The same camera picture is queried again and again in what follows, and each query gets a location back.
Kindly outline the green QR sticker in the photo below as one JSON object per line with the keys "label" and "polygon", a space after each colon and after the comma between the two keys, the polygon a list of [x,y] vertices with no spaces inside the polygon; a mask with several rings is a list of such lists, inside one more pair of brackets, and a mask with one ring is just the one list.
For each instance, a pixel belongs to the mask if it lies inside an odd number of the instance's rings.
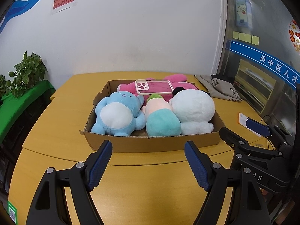
{"label": "green QR sticker", "polygon": [[12,219],[12,221],[15,224],[18,224],[17,209],[13,206],[13,204],[10,201],[8,201],[8,214],[9,214],[10,218]]}

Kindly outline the clear white phone case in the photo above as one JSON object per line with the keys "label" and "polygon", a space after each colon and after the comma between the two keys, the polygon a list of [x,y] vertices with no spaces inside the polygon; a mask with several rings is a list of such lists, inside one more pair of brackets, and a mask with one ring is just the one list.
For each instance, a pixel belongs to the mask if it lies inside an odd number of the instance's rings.
{"label": "clear white phone case", "polygon": [[167,95],[174,90],[169,80],[137,79],[134,84],[138,95]]}

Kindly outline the white paper sheet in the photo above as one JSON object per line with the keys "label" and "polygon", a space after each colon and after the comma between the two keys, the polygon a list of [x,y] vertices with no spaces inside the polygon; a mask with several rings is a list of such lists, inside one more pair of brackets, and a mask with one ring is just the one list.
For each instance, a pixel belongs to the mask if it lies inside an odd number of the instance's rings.
{"label": "white paper sheet", "polygon": [[261,133],[263,131],[263,125],[251,118],[248,118],[241,112],[238,114],[238,123],[255,135],[259,137],[262,136]]}

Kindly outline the green potted plant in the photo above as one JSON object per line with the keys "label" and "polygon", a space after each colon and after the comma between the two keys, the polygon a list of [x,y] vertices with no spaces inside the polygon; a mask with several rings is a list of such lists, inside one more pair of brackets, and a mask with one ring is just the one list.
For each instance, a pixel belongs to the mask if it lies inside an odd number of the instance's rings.
{"label": "green potted plant", "polygon": [[16,64],[14,69],[15,71],[9,72],[9,77],[12,80],[7,80],[6,84],[15,98],[24,95],[27,90],[43,81],[47,72],[40,55],[34,52],[27,54],[27,51],[24,53],[22,61]]}

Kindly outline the grey cloth bag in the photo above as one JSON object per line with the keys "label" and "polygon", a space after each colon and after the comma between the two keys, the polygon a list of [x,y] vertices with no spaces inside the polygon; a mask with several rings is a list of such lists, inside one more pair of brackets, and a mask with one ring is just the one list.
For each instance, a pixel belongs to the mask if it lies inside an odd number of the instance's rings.
{"label": "grey cloth bag", "polygon": [[242,101],[239,93],[231,83],[206,75],[195,75],[194,77],[207,89],[212,98],[218,98],[232,102]]}

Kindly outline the brown cardboard box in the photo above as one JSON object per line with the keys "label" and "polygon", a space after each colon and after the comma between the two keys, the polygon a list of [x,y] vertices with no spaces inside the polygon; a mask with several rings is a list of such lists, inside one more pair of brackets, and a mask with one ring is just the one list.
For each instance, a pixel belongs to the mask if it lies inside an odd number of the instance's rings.
{"label": "brown cardboard box", "polygon": [[92,109],[84,130],[81,132],[85,136],[89,146],[93,150],[98,150],[105,140],[112,143],[114,152],[121,153],[143,153],[143,152],[165,152],[183,150],[188,141],[193,141],[198,148],[212,146],[220,141],[219,130],[224,127],[224,122],[217,112],[214,113],[211,123],[214,125],[212,133],[200,135],[180,135],[173,137],[149,137],[145,129],[133,132],[130,137],[115,137],[110,135],[99,135],[91,133],[91,129],[96,122],[95,110]]}

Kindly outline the green table cloth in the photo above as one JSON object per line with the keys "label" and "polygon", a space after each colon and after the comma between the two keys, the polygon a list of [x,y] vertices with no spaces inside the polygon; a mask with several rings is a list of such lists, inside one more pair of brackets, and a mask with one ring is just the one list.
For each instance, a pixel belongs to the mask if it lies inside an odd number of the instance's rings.
{"label": "green table cloth", "polygon": [[40,81],[33,88],[29,89],[24,95],[15,98],[12,94],[2,99],[1,105],[1,142],[4,140],[10,128],[18,117],[31,105],[38,97],[46,92],[53,94],[56,89],[48,81]]}

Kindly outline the red window decoration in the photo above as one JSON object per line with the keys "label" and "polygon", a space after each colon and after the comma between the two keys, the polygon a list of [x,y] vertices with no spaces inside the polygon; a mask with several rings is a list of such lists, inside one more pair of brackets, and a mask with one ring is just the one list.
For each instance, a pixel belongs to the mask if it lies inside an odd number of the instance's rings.
{"label": "red window decoration", "polygon": [[299,53],[300,48],[300,33],[297,22],[292,19],[288,27],[289,39],[294,47],[294,50]]}

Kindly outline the white panda plush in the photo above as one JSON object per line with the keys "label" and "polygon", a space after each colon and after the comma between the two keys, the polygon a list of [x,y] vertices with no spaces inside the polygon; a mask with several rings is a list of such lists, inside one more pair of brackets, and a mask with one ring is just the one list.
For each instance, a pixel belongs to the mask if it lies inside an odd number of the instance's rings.
{"label": "white panda plush", "polygon": [[208,93],[176,87],[172,95],[169,104],[181,123],[182,135],[209,134],[214,130],[210,121],[215,114],[215,104]]}

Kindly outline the cartoon sheep poster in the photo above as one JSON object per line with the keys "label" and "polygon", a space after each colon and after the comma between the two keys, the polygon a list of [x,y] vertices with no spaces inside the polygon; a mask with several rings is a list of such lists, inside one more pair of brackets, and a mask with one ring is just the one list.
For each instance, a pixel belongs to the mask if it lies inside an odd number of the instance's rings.
{"label": "cartoon sheep poster", "polygon": [[249,0],[235,0],[236,25],[253,29],[252,6]]}

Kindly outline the pink green plush toy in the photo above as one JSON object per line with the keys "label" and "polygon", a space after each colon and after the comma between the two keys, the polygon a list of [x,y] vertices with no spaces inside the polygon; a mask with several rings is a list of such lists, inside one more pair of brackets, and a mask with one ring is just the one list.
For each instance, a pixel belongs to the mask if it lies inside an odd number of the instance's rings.
{"label": "pink green plush toy", "polygon": [[146,118],[146,132],[150,137],[170,137],[181,134],[181,122],[170,104],[159,94],[151,94],[141,108]]}

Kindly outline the blue plush toy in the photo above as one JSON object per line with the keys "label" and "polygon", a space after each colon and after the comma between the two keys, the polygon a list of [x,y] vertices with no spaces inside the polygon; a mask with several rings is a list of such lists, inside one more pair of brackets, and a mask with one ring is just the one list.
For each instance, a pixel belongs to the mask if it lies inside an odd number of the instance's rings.
{"label": "blue plush toy", "polygon": [[116,91],[103,98],[95,107],[96,122],[91,132],[101,135],[128,137],[146,126],[146,117],[141,108],[142,95],[128,91]]}

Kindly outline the yellow sticky notes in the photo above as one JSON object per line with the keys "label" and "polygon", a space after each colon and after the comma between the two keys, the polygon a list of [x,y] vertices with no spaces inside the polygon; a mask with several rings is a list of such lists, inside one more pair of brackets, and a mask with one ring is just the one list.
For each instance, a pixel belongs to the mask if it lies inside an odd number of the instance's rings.
{"label": "yellow sticky notes", "polygon": [[238,31],[233,31],[232,38],[240,41],[244,41],[253,45],[259,45],[260,38],[251,34],[245,34]]}

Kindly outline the pink plush bear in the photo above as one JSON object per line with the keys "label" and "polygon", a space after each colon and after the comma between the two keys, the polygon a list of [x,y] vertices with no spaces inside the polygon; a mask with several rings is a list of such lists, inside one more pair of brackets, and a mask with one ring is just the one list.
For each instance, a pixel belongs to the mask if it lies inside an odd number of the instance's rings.
{"label": "pink plush bear", "polygon": [[173,97],[172,92],[177,87],[182,87],[183,89],[198,89],[187,80],[187,76],[184,74],[173,74],[161,80],[153,78],[137,79],[129,84],[121,83],[116,91],[127,91],[135,96],[142,95],[145,102],[151,94],[159,94],[168,102]]}

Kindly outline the yellow wooden shelf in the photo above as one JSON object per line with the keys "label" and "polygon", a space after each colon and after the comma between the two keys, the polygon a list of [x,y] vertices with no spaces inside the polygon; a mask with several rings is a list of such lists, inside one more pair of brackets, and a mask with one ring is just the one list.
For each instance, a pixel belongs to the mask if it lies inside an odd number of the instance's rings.
{"label": "yellow wooden shelf", "polygon": [[262,115],[273,106],[278,84],[269,74],[241,59],[234,78],[234,87],[241,97]]}

